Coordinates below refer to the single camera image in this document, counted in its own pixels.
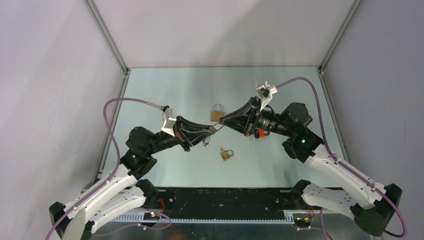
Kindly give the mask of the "large brass padlock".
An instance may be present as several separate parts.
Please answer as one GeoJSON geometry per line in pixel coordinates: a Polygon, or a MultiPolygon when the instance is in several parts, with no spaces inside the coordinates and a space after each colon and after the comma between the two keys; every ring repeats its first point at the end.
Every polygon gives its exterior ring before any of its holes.
{"type": "Polygon", "coordinates": [[[217,123],[225,115],[224,106],[222,104],[215,104],[210,114],[210,121],[217,123]]]}

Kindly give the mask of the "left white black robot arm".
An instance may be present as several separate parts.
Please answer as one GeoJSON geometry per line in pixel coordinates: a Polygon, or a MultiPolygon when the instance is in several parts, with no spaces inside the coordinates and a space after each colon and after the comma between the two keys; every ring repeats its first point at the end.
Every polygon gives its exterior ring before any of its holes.
{"type": "Polygon", "coordinates": [[[184,151],[216,133],[181,116],[165,120],[159,132],[145,127],[133,128],[126,141],[128,148],[114,169],[74,200],[49,207],[52,229],[62,240],[89,240],[101,227],[116,217],[144,206],[153,208],[158,191],[144,176],[157,163],[153,154],[180,146],[184,151]]]}

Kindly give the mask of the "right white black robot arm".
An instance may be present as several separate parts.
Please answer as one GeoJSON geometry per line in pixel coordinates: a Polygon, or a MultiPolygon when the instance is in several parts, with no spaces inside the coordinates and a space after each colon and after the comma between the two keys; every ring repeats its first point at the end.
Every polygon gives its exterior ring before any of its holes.
{"type": "Polygon", "coordinates": [[[300,180],[291,189],[291,204],[324,208],[352,219],[369,235],[379,237],[398,209],[402,190],[396,184],[384,185],[361,173],[327,148],[325,141],[308,128],[312,117],[303,103],[290,103],[276,113],[258,97],[251,97],[238,110],[219,119],[219,123],[245,136],[260,131],[286,136],[282,146],[287,155],[332,177],[340,190],[320,187],[300,180]]]}

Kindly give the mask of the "long shackle brass padlock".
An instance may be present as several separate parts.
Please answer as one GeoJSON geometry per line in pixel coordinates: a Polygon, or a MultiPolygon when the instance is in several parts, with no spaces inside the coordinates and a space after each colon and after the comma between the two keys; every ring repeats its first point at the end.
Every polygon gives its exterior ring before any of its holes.
{"type": "Polygon", "coordinates": [[[216,122],[214,125],[211,125],[208,129],[210,130],[210,131],[213,131],[213,132],[217,132],[217,131],[219,131],[220,129],[222,129],[224,126],[222,125],[222,124],[220,124],[219,122],[216,122]]]}

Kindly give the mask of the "small brass padlock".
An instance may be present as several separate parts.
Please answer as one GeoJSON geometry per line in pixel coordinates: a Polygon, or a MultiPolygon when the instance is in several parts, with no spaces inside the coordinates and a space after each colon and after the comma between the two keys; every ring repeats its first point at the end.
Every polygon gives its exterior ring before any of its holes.
{"type": "Polygon", "coordinates": [[[234,152],[230,149],[220,149],[220,156],[223,161],[228,161],[231,157],[234,156],[234,152]]]}

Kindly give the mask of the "orange black padlock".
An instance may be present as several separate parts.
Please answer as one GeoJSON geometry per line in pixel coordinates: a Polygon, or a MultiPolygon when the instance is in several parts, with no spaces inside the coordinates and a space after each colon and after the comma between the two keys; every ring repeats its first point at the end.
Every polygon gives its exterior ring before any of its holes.
{"type": "Polygon", "coordinates": [[[254,132],[255,139],[261,139],[270,135],[270,132],[261,128],[258,128],[254,132]]]}

